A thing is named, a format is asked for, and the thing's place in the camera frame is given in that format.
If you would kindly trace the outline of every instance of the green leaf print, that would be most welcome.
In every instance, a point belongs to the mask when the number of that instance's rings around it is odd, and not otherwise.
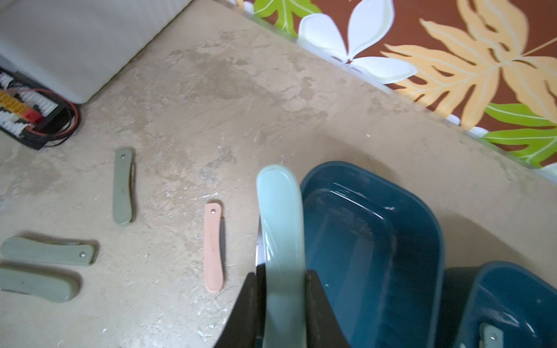
[[[312,13],[321,13],[319,7],[311,3],[311,0],[256,0],[253,4],[253,14],[265,18],[278,12],[275,26],[290,35],[297,36],[294,31],[294,16],[304,18]]]
[[[534,114],[526,105],[489,103],[486,113],[505,123],[529,127],[552,126],[553,128],[493,131],[483,136],[485,140],[502,145],[526,145],[521,150],[509,153],[537,168],[542,167],[542,161],[557,153],[557,125]]]
[[[528,127],[555,126],[551,121],[536,115],[524,104],[489,103],[486,114],[501,122]]]

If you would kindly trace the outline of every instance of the light blue handle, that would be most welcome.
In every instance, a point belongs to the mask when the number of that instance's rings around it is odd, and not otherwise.
[[[305,348],[306,258],[300,186],[290,169],[270,165],[257,176],[257,198],[266,244],[263,348]]]

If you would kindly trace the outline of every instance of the tropical leaf pattern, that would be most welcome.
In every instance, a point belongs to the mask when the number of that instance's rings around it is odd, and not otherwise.
[[[294,30],[293,13],[300,18],[313,13],[321,13],[319,7],[311,0],[256,0],[253,3],[253,14],[265,18],[273,13],[278,13],[275,26],[290,35],[297,36]]]
[[[552,127],[493,131],[483,137],[485,140],[502,145],[526,145],[523,149],[509,153],[537,168],[541,168],[541,162],[557,153],[557,124],[536,115],[526,105],[489,103],[485,111],[491,117],[506,123],[528,127]]]
[[[516,99],[536,115],[557,122],[557,58],[532,57],[524,52],[528,39],[528,20],[508,0],[457,0],[467,32],[421,19],[421,25],[449,52],[421,46],[385,45],[383,55],[407,61],[418,70],[425,84],[410,79],[397,82],[397,91],[414,101],[431,106],[444,117],[470,94],[461,114],[461,126],[472,129],[483,117],[500,83],[500,76]]]

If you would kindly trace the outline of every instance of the concrete floor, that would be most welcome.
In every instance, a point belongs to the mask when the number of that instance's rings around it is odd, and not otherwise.
[[[346,160],[422,198],[447,266],[504,259],[557,285],[557,186],[429,112],[211,0],[195,0],[87,105],[63,146],[0,134],[0,239],[97,241],[71,302],[0,293],[2,347],[212,346],[254,269],[255,178]],[[136,149],[137,220],[112,220],[114,150]],[[203,287],[203,206],[224,205],[226,282]]]

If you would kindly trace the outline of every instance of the dark blue plastic bin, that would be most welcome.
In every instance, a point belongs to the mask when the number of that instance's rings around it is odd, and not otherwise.
[[[306,264],[352,348],[431,348],[444,244],[429,208],[346,162],[317,166],[301,191]]]
[[[476,348],[484,323],[503,331],[505,348],[557,347],[557,291],[509,262],[449,268],[437,346]]]

